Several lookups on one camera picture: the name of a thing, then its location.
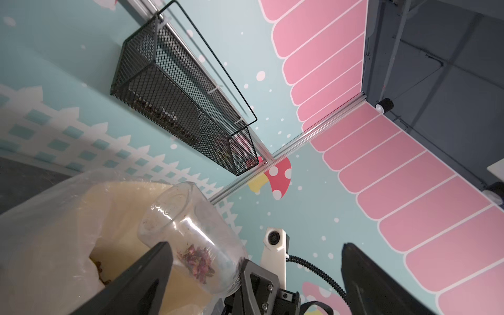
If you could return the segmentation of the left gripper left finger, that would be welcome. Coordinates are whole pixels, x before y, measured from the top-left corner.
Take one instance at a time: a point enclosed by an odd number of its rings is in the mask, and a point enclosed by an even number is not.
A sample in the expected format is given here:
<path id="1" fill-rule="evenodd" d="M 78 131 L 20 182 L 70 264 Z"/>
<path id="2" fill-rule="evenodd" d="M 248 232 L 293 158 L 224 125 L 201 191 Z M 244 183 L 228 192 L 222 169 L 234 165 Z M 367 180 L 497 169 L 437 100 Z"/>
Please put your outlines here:
<path id="1" fill-rule="evenodd" d="M 73 313 L 158 314 L 172 266 L 172 249 L 160 242 Z"/>

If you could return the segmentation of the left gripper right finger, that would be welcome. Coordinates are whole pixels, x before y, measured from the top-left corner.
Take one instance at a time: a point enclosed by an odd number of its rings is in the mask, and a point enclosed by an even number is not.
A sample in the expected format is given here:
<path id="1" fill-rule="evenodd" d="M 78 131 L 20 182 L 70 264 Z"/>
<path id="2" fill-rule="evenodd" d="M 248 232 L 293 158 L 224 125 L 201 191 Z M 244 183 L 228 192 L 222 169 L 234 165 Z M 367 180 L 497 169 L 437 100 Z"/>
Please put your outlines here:
<path id="1" fill-rule="evenodd" d="M 343 245 L 341 274 L 352 314 L 433 314 L 352 243 Z"/>

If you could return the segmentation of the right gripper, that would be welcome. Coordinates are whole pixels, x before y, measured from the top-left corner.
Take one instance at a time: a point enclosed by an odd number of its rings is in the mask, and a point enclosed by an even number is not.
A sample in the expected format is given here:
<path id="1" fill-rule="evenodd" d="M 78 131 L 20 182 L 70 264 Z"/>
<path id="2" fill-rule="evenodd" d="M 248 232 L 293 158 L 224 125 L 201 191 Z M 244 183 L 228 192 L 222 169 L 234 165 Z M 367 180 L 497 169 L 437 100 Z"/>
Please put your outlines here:
<path id="1" fill-rule="evenodd" d="M 224 300 L 222 314 L 301 313 L 300 295 L 279 290 L 279 277 L 249 259 L 242 263 L 239 280 L 240 288 Z"/>

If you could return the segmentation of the clear tea jar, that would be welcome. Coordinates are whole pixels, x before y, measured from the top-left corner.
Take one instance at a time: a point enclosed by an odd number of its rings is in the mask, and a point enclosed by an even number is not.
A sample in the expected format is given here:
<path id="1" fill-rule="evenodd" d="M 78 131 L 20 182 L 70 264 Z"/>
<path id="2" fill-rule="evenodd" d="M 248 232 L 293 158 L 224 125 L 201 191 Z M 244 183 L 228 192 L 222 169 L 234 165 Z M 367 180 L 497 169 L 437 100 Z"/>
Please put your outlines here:
<path id="1" fill-rule="evenodd" d="M 155 200 L 139 224 L 138 238 L 150 248 L 168 242 L 173 265 L 211 295 L 227 297 L 240 287 L 241 264 L 248 258 L 245 246 L 192 182 L 175 185 Z M 192 244 L 207 248 L 213 259 L 215 275 L 205 285 L 194 279 L 177 258 L 178 252 Z"/>

